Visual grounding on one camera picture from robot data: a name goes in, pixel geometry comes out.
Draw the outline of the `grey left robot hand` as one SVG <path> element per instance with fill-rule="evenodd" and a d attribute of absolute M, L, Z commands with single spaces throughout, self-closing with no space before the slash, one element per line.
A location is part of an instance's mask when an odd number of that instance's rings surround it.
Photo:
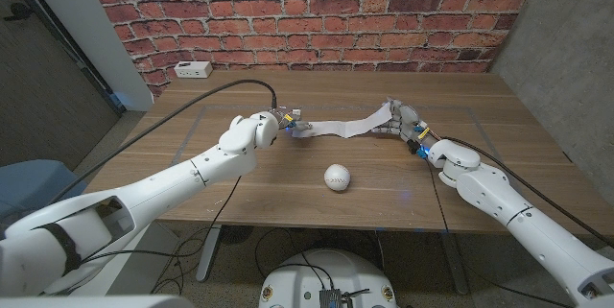
<path fill-rule="evenodd" d="M 312 128 L 309 122 L 301 119 L 301 110 L 299 108 L 277 107 L 271 109 L 270 113 L 276 118 L 278 127 L 281 130 L 304 131 Z"/>

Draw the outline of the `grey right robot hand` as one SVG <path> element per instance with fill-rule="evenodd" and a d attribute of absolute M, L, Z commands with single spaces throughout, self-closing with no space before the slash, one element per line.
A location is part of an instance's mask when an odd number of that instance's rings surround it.
<path fill-rule="evenodd" d="M 427 129 L 427 124 L 413 107 L 392 98 L 388 98 L 388 104 L 391 119 L 371 131 L 398 135 L 410 148 L 417 150 L 422 142 L 419 136 Z"/>

